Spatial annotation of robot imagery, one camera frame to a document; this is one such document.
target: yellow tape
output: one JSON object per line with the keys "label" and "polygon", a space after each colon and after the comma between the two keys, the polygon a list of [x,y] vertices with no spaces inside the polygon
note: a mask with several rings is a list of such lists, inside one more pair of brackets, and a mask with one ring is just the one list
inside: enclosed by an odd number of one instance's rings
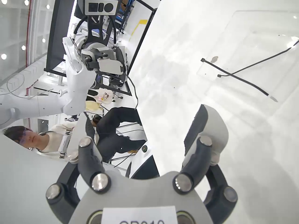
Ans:
{"label": "yellow tape", "polygon": [[132,34],[131,34],[131,37],[130,37],[129,41],[131,40],[131,38],[132,38],[134,32],[136,31],[137,27],[138,27],[140,24],[142,24],[142,25],[146,25],[146,24],[147,24],[147,19],[141,19],[141,20],[139,20],[138,24],[136,25],[135,29],[133,30],[133,32],[132,32]]}

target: camera lens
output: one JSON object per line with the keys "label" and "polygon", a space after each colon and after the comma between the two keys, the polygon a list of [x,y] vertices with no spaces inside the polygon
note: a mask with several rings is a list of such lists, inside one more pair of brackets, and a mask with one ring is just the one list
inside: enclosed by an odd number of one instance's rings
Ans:
{"label": "camera lens", "polygon": [[98,11],[99,12],[103,12],[103,10],[104,10],[104,4],[101,2],[101,3],[99,3],[99,9],[98,9]]}
{"label": "camera lens", "polygon": [[107,3],[104,7],[105,12],[109,13],[113,10],[113,5],[111,3]]}
{"label": "camera lens", "polygon": [[88,12],[97,12],[98,3],[90,2],[88,4]]}

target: robotic arm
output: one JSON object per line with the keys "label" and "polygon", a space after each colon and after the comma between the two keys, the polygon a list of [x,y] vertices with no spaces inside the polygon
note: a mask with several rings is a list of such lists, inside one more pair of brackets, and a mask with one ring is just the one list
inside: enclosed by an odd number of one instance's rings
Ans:
{"label": "robotic arm", "polygon": [[[92,139],[94,130],[91,122],[86,114],[80,115],[80,118],[84,116],[86,136],[80,140],[75,157],[69,156],[70,162],[46,192],[48,204],[61,223],[168,223],[154,215],[146,219],[136,214],[145,211],[142,208],[157,206],[175,206],[173,214],[178,224],[223,223],[232,213],[238,200],[237,193],[227,184],[220,167],[214,165],[228,141],[228,131],[213,108],[201,105],[194,118],[184,140],[186,153],[181,171],[144,180],[105,171],[101,154]],[[218,126],[210,130],[211,123]],[[147,153],[142,149],[137,154],[146,156]],[[145,164],[138,170],[146,171]],[[89,186],[81,200],[74,188],[79,174]],[[204,176],[211,190],[202,201],[194,188]],[[117,216],[119,208],[134,208],[135,215],[129,219],[119,214],[118,220],[108,219],[105,222],[105,208],[113,208],[114,216]]]}
{"label": "robotic arm", "polygon": [[114,26],[114,43],[116,28],[111,15],[115,15],[118,0],[78,0],[79,7],[88,18],[88,35],[64,37],[63,46],[67,55],[66,76],[67,91],[59,96],[17,97],[0,90],[0,129],[19,119],[65,113],[76,115],[85,110],[88,90],[93,85],[96,75],[111,76],[117,84],[126,80],[126,63],[121,49],[117,46],[107,47],[103,38],[92,34],[92,29],[102,31],[103,23],[95,21],[96,16],[108,15]]}

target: ceiling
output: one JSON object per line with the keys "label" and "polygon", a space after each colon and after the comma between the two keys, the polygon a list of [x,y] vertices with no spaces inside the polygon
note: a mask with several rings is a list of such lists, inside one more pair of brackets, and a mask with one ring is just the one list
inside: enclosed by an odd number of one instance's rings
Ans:
{"label": "ceiling", "polygon": [[55,0],[0,1],[0,84],[46,54],[54,3]]}

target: metal screw head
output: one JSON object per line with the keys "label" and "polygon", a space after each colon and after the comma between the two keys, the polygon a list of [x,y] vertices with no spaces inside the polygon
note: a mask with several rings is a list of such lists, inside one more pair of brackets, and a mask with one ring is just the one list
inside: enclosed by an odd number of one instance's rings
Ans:
{"label": "metal screw head", "polygon": [[68,160],[69,161],[76,161],[78,160],[79,152],[78,150],[74,150],[71,153],[68,154]]}
{"label": "metal screw head", "polygon": [[46,198],[47,199],[54,199],[59,195],[59,193],[60,193],[59,185],[53,184],[46,191]]}
{"label": "metal screw head", "polygon": [[88,146],[88,145],[90,144],[90,142],[91,142],[91,139],[90,139],[90,138],[87,138],[87,137],[82,138],[82,139],[80,140],[80,142],[79,142],[79,146],[80,146],[80,147],[86,147],[86,146]]}
{"label": "metal screw head", "polygon": [[230,187],[230,186],[227,186],[227,187],[224,189],[224,196],[225,196],[225,198],[226,198],[228,201],[230,201],[230,202],[232,202],[232,203],[234,203],[234,202],[236,202],[236,201],[238,200],[238,195],[237,195],[235,189],[233,189],[233,188]]}
{"label": "metal screw head", "polygon": [[146,145],[143,145],[142,148],[141,148],[142,152],[146,153],[147,152],[147,146]]}
{"label": "metal screw head", "polygon": [[192,182],[187,175],[179,174],[175,178],[176,187],[183,192],[188,192],[192,188]]}
{"label": "metal screw head", "polygon": [[109,179],[106,174],[102,174],[102,173],[97,174],[93,178],[92,188],[95,191],[101,191],[106,188],[106,186],[108,185],[108,181],[109,181]]}
{"label": "metal screw head", "polygon": [[202,144],[204,144],[206,146],[211,146],[212,145],[212,140],[208,136],[201,136],[199,138],[199,140],[202,142]]}
{"label": "metal screw head", "polygon": [[176,213],[178,224],[195,224],[193,217],[185,212],[185,211],[179,211]]}
{"label": "metal screw head", "polygon": [[99,210],[92,213],[86,224],[101,224],[103,211]]}

